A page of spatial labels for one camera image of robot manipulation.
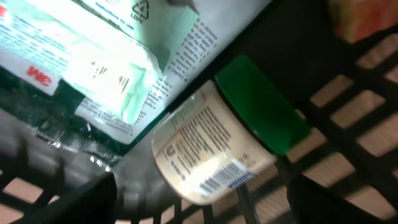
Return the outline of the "orange small box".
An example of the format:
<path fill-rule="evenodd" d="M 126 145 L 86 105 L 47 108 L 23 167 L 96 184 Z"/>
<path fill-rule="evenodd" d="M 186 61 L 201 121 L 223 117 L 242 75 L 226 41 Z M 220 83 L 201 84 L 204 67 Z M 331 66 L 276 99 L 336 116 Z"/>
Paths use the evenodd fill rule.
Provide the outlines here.
<path fill-rule="evenodd" d="M 354 43 L 397 24 L 397 0 L 328 0 L 335 34 Z"/>

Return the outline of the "grey plastic mesh basket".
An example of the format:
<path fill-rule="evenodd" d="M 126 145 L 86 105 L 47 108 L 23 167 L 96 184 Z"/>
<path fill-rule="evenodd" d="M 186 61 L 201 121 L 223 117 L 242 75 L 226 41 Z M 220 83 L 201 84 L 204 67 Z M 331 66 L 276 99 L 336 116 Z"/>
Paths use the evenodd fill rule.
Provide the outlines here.
<path fill-rule="evenodd" d="M 83 97 L 66 84 L 47 96 L 2 70 L 1 222 L 81 193 L 104 172 L 94 159 L 114 150 L 115 223 L 294 223 L 286 193 L 298 173 L 396 223 L 397 27 L 346 43 L 332 34 L 325 1 L 240 1 L 218 18 L 240 15 L 243 31 L 180 85 L 166 108 L 244 54 L 304 114 L 312 133 L 303 143 L 219 202 L 193 205 L 165 185 L 149 159 L 154 123 L 122 146 L 73 114 Z"/>

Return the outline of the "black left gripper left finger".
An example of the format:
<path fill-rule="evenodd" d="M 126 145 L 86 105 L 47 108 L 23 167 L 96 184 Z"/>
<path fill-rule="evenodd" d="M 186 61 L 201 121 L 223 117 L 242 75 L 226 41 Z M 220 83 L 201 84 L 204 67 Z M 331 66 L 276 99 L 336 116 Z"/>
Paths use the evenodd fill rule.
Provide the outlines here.
<path fill-rule="evenodd" d="M 14 224 L 113 224 L 117 194 L 114 174 L 106 172 Z"/>

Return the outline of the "white teal wipes packet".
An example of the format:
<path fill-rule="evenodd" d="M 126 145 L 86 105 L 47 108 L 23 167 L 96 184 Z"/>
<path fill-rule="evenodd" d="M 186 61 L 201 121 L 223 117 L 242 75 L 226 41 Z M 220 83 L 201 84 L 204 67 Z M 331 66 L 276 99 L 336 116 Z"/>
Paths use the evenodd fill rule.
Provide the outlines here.
<path fill-rule="evenodd" d="M 2 1 L 1 66 L 50 96 L 66 82 L 132 124 L 197 18 L 165 1 Z"/>

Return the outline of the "green lid cream jar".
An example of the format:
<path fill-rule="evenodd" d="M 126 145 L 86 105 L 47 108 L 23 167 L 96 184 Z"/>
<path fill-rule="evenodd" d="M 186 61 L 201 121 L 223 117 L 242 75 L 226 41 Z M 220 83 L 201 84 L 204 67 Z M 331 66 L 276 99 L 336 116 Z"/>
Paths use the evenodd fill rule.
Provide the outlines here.
<path fill-rule="evenodd" d="M 183 199 L 211 204 L 273 165 L 310 128 L 247 56 L 189 96 L 154 132 L 152 153 Z"/>

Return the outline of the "green white 3M package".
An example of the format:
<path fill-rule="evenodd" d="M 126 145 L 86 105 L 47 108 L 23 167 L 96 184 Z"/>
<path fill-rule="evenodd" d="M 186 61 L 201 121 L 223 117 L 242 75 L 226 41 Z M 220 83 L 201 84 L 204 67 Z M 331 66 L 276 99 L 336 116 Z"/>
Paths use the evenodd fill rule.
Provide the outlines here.
<path fill-rule="evenodd" d="M 137 120 L 125 123 L 103 106 L 59 82 L 48 95 L 1 66 L 1 111 L 27 125 L 54 149 L 86 154 L 114 166 L 147 127 L 198 74 L 267 7 L 267 1 L 165 1 L 188 6 L 197 21 L 151 88 Z"/>

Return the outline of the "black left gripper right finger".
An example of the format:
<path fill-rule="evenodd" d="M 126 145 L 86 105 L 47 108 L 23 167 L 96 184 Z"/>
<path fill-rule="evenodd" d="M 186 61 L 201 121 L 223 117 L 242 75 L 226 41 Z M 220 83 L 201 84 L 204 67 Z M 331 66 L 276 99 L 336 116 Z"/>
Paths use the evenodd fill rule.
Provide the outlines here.
<path fill-rule="evenodd" d="M 287 199 L 297 223 L 367 224 L 383 222 L 302 174 L 290 180 L 287 186 Z"/>

